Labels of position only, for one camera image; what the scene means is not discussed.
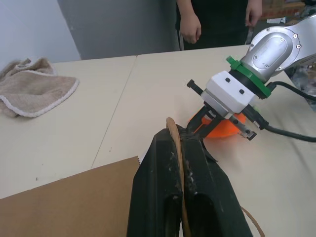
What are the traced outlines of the orange plastic bowl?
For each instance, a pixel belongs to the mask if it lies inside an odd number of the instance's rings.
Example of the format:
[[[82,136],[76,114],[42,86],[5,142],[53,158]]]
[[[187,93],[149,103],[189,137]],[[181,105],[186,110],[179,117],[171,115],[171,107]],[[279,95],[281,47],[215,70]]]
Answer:
[[[203,125],[208,126],[212,122],[214,115],[212,112],[210,112],[210,115],[211,117],[205,114],[204,117],[201,118],[201,124],[194,132],[197,132]],[[238,134],[240,134],[240,130],[228,119],[224,119],[206,136],[206,138],[227,138]]]

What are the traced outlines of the beige towel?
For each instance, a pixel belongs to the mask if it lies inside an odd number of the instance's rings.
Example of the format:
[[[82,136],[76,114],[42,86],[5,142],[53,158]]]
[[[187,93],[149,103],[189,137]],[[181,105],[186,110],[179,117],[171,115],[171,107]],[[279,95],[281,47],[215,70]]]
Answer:
[[[58,75],[46,58],[14,60],[0,71],[0,113],[36,118],[67,100],[79,86]]]

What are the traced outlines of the person in black clothes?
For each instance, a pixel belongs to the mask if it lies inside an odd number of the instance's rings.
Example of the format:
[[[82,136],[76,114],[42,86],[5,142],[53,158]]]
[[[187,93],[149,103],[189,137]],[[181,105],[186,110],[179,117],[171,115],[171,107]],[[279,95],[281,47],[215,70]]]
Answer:
[[[201,25],[196,43],[183,41],[184,50],[244,45],[248,0],[191,0]]]

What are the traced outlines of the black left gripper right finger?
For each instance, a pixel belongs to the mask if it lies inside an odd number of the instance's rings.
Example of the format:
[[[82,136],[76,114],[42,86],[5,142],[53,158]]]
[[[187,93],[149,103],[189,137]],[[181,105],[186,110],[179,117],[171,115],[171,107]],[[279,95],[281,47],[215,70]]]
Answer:
[[[226,173],[199,136],[178,126],[192,237],[253,237]]]

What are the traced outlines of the person's right hand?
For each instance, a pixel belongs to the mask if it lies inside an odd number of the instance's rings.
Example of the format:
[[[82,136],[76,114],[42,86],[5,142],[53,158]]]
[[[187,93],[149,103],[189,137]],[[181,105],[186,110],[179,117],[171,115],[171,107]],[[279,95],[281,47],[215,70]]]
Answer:
[[[195,44],[201,35],[201,24],[196,14],[191,11],[180,12],[180,34],[183,39]]]

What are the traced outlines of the cardboard boxes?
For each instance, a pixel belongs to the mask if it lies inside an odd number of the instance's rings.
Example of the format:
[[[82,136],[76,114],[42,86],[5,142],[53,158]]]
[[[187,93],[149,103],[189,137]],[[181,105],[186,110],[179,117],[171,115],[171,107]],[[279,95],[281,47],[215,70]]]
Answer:
[[[282,18],[284,16],[298,16],[309,0],[262,0],[261,19]]]

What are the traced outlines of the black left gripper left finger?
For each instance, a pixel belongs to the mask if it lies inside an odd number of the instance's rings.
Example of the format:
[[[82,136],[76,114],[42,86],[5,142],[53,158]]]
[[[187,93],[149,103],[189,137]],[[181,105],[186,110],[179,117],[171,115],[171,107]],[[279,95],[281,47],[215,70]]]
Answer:
[[[126,237],[178,237],[182,197],[176,147],[165,128],[133,178]]]

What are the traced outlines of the person's left hand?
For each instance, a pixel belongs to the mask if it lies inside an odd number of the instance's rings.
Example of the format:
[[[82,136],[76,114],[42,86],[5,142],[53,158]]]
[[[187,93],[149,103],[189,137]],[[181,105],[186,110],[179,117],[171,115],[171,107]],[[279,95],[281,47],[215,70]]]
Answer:
[[[255,27],[262,16],[262,0],[248,0],[245,25]]]

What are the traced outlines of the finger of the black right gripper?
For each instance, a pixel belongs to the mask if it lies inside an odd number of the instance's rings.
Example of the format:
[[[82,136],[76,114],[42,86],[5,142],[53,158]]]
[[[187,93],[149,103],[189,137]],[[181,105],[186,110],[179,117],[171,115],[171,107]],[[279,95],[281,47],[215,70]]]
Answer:
[[[207,106],[203,106],[189,121],[187,125],[187,131],[196,133],[197,128],[201,125],[201,119],[205,117],[207,119],[213,119],[213,115],[209,112]]]
[[[201,119],[201,125],[197,128],[197,134],[201,138],[221,138],[223,137],[223,131],[220,129],[220,118],[208,119],[203,117]]]

